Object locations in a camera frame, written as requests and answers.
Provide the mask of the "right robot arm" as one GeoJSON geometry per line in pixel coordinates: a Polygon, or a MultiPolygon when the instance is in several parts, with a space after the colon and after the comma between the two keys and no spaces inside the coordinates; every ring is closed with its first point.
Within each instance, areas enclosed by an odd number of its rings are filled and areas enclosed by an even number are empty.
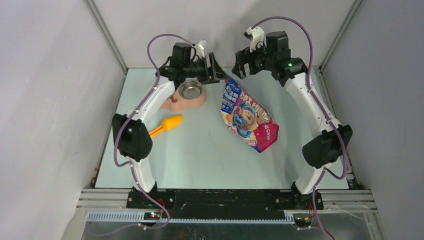
{"type": "Polygon", "coordinates": [[[292,185],[290,196],[295,208],[304,209],[332,163],[339,157],[347,160],[346,147],[353,130],[349,125],[342,125],[323,103],[312,84],[309,67],[301,58],[291,56],[285,31],[265,33],[260,27],[249,27],[244,36],[250,44],[236,52],[232,73],[243,79],[247,74],[269,71],[295,100],[309,125],[312,140],[302,147],[306,163],[292,185]]]}

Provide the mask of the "yellow plastic scoop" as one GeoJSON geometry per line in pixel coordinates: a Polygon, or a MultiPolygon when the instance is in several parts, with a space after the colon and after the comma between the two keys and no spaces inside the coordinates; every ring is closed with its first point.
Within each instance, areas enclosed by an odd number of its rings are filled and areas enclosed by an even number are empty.
{"type": "Polygon", "coordinates": [[[162,132],[172,130],[173,128],[180,125],[183,122],[183,119],[184,117],[182,114],[176,114],[176,115],[172,115],[170,117],[164,118],[158,127],[156,127],[154,130],[149,132],[149,136],[153,138],[162,132]]]}

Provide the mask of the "pink double pet bowl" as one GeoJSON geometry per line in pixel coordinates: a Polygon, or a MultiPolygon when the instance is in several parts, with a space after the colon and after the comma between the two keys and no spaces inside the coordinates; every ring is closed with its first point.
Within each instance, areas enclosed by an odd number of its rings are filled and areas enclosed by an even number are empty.
{"type": "Polygon", "coordinates": [[[188,79],[161,105],[160,109],[179,113],[184,109],[198,108],[207,100],[207,92],[196,79],[188,79]]]}

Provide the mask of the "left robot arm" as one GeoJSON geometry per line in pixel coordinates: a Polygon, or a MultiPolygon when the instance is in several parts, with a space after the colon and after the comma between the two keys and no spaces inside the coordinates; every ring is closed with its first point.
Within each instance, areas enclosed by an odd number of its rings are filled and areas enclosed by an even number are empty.
{"type": "Polygon", "coordinates": [[[157,183],[149,161],[153,134],[146,124],[160,109],[180,112],[200,107],[207,98],[204,85],[227,78],[214,54],[205,55],[206,45],[204,39],[195,44],[175,43],[171,56],[156,68],[153,83],[141,100],[125,114],[112,118],[114,154],[126,157],[134,188],[141,192],[138,201],[145,208],[158,202],[158,194],[152,191],[157,183]]]}

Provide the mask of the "colourful cat food bag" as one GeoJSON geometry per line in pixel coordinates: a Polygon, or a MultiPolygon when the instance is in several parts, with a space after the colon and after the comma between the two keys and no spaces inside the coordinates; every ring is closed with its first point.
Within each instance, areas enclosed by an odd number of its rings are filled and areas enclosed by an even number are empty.
{"type": "Polygon", "coordinates": [[[224,124],[243,142],[262,153],[278,139],[279,125],[268,108],[231,77],[224,80],[221,115],[224,124]]]}

